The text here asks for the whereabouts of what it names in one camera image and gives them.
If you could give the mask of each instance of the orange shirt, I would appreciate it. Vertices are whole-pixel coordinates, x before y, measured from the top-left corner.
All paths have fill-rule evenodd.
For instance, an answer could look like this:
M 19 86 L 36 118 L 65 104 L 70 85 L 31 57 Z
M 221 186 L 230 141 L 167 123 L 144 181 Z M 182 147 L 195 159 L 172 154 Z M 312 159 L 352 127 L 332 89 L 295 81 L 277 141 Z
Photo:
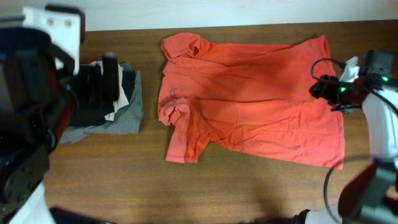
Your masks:
M 313 98 L 312 64 L 325 36 L 300 45 L 214 44 L 180 33 L 162 41 L 158 114 L 174 125 L 166 160 L 197 162 L 209 141 L 247 154 L 331 167 L 344 158 L 341 112 Z M 335 75 L 329 61 L 315 74 Z

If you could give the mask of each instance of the wooden table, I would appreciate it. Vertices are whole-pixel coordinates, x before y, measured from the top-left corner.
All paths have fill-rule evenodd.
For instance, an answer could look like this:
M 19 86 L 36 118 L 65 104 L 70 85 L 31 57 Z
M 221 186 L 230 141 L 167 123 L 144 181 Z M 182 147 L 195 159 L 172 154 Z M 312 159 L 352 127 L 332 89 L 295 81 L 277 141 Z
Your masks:
M 141 132 L 96 134 L 59 146 L 45 176 L 48 205 L 117 223 L 237 223 L 322 208 L 326 168 L 249 156 L 213 143 L 197 164 L 165 162 L 174 129 L 157 120 L 166 63 L 160 41 L 179 32 L 242 44 L 297 44 L 325 34 L 338 60 L 362 56 L 369 49 L 398 55 L 398 21 L 89 32 L 81 46 L 81 63 L 113 51 L 120 62 L 131 62 L 142 72 Z M 346 155 L 368 153 L 361 111 L 345 116 L 345 137 Z M 336 172 L 330 185 L 332 202 L 363 165 L 346 164 Z

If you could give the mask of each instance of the screw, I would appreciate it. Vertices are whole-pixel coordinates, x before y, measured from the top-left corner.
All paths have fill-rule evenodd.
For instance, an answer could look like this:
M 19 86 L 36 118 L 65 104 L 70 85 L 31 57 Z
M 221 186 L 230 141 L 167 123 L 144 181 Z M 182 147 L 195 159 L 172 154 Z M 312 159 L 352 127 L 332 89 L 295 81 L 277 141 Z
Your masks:
M 65 26 L 66 27 L 71 27 L 72 26 L 72 22 L 70 20 L 65 21 Z
M 47 19 L 47 23 L 49 24 L 49 26 L 52 26 L 54 24 L 54 19 L 52 18 Z

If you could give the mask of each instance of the white wall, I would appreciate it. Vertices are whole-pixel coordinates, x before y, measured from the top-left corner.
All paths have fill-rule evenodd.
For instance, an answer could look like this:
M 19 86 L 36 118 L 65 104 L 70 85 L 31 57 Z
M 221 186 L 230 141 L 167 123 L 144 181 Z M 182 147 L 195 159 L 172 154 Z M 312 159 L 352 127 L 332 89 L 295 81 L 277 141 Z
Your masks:
M 0 0 L 0 14 L 47 0 Z M 54 0 L 82 8 L 86 30 L 398 19 L 398 0 Z

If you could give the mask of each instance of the gray cloth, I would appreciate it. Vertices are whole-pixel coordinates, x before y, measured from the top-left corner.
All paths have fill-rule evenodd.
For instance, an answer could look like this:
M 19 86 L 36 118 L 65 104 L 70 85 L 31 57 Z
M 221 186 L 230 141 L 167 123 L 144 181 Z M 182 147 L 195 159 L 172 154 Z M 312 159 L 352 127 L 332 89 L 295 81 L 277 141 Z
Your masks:
M 68 127 L 59 140 L 59 143 L 76 143 L 91 134 L 138 134 L 144 109 L 142 108 L 141 73 L 136 72 L 136 74 L 136 83 L 130 102 L 127 106 L 118 110 L 114 121 L 109 121 L 101 126 L 84 128 Z
M 123 62 L 120 64 L 123 71 L 133 71 L 131 64 L 129 62 Z

